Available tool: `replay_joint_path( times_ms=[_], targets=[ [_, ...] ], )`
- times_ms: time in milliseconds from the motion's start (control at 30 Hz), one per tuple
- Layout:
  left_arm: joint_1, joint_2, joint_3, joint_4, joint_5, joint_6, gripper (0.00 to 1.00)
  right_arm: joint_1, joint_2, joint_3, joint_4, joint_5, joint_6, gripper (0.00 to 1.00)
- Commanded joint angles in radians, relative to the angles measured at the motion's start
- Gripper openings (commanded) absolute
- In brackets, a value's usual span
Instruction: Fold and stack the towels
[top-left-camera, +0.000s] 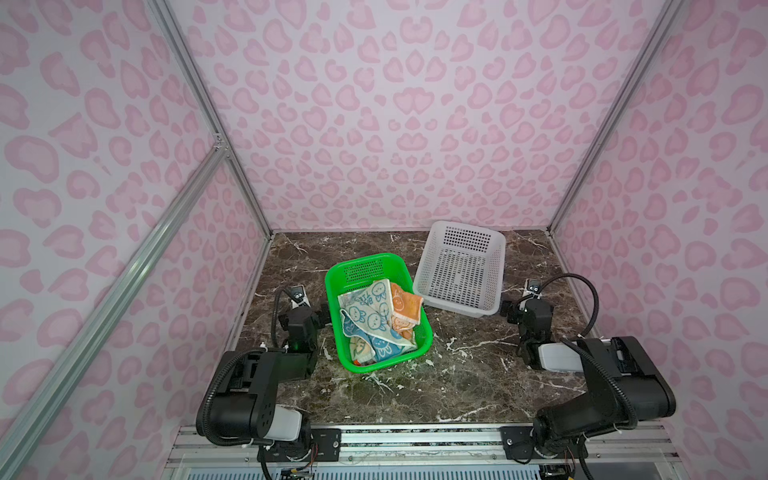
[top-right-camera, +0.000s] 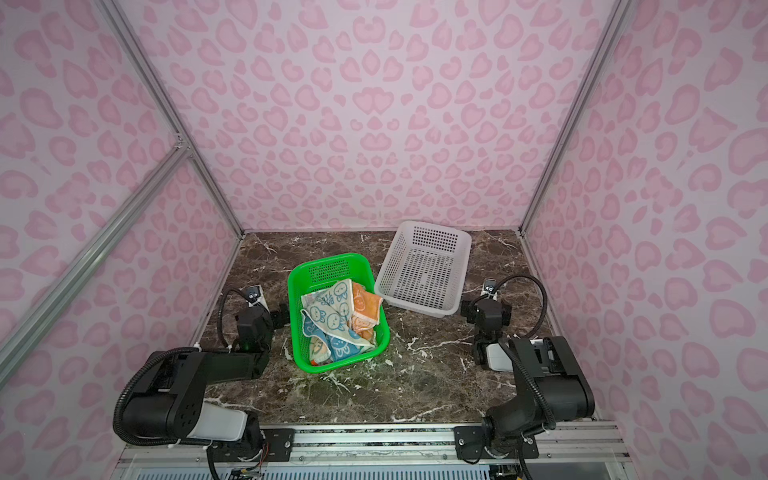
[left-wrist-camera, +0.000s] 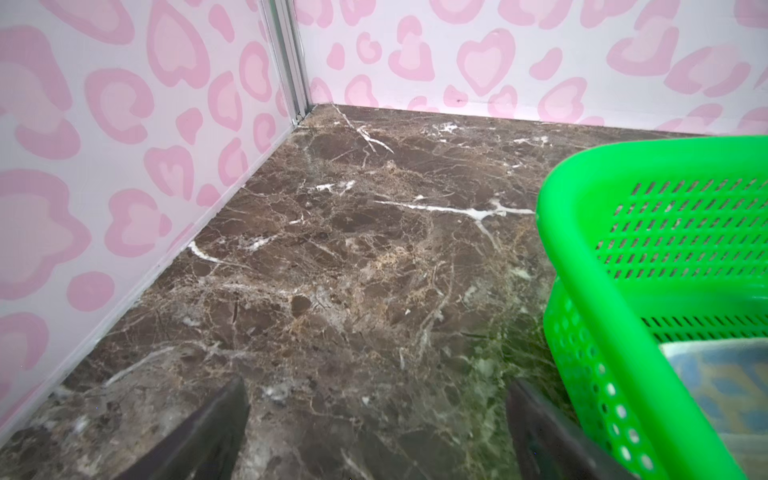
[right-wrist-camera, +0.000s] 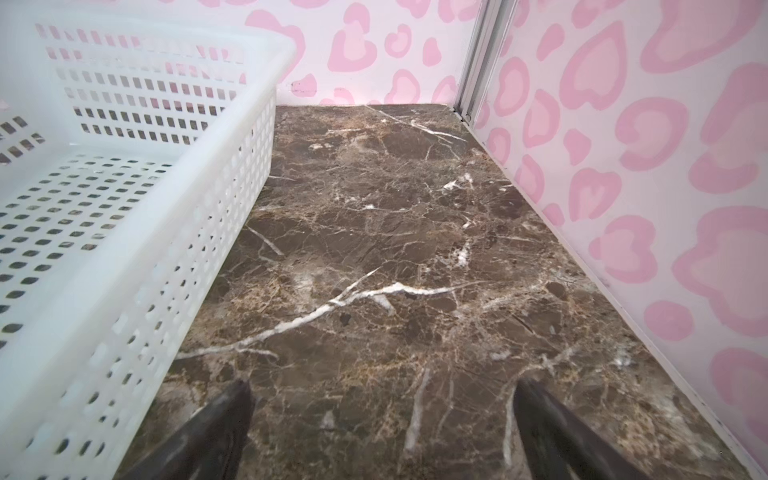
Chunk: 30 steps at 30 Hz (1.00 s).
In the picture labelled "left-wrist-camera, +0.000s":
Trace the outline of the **green plastic basket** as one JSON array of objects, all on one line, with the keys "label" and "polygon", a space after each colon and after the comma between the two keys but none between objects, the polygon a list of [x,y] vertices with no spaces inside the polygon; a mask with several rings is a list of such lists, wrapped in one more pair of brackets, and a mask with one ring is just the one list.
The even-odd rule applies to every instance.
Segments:
[{"label": "green plastic basket", "polygon": [[642,479],[749,479],[660,350],[767,340],[767,140],[580,152],[536,208],[543,326],[585,434]]}]

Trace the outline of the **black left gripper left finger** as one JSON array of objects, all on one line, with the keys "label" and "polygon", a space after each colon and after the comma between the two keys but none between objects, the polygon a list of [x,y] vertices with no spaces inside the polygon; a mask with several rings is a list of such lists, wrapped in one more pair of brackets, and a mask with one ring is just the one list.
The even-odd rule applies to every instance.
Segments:
[{"label": "black left gripper left finger", "polygon": [[214,392],[120,479],[230,479],[250,413],[244,380]]}]

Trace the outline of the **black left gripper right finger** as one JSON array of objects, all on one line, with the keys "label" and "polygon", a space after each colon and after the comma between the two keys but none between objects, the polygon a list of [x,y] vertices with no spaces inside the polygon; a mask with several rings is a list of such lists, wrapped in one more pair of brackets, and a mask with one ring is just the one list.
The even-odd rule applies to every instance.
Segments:
[{"label": "black left gripper right finger", "polygon": [[508,388],[506,418],[524,479],[633,477],[524,379],[512,381]]}]

